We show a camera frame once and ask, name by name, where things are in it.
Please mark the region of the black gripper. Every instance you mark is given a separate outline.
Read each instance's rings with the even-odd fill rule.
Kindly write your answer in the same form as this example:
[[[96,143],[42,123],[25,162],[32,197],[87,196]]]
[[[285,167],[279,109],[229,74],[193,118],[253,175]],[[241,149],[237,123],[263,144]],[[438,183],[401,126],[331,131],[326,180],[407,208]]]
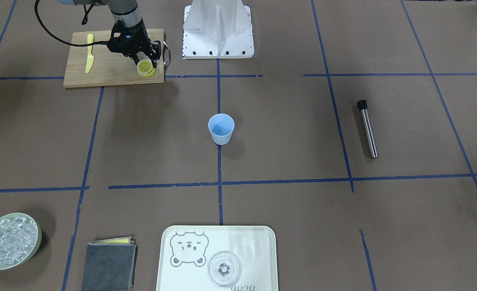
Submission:
[[[135,65],[142,61],[144,53],[151,60],[153,68],[157,68],[161,57],[161,41],[150,40],[143,22],[133,27],[124,27],[123,22],[116,22],[111,29],[107,48],[111,52],[133,59]]]

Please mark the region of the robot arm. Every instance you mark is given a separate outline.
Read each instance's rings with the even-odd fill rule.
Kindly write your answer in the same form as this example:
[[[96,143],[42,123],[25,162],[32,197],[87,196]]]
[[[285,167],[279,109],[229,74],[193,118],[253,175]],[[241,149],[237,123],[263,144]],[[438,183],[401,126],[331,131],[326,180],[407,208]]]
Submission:
[[[59,0],[63,5],[103,6],[107,5],[114,18],[111,37],[105,41],[108,50],[133,59],[135,64],[142,52],[153,68],[157,68],[162,55],[161,42],[149,38],[136,0]]]

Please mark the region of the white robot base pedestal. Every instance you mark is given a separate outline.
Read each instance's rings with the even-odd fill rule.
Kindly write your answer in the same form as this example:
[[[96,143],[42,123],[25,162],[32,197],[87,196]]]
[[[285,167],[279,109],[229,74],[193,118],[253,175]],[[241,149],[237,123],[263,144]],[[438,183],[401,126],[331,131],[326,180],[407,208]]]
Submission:
[[[251,10],[242,0],[194,0],[185,6],[184,59],[249,59],[254,54]]]

